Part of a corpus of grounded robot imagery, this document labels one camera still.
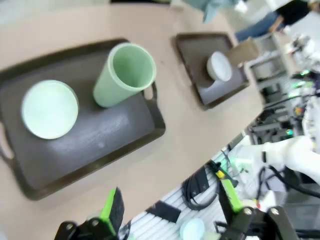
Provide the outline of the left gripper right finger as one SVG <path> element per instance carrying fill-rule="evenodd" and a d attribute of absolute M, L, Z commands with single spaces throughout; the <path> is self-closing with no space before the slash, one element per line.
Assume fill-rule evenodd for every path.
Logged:
<path fill-rule="evenodd" d="M 226 220 L 225 232 L 222 235 L 246 236 L 255 210 L 252 207 L 244 207 L 229 179 L 220 180 L 219 188 L 219 203 Z"/>

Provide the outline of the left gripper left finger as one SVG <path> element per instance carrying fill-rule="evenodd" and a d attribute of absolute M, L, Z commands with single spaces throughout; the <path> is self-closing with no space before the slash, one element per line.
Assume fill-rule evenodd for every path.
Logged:
<path fill-rule="evenodd" d="M 92 213 L 86 220 L 98 237 L 117 237 L 123 222 L 124 211 L 122 193 L 116 187 L 109 192 L 102 210 Z"/>

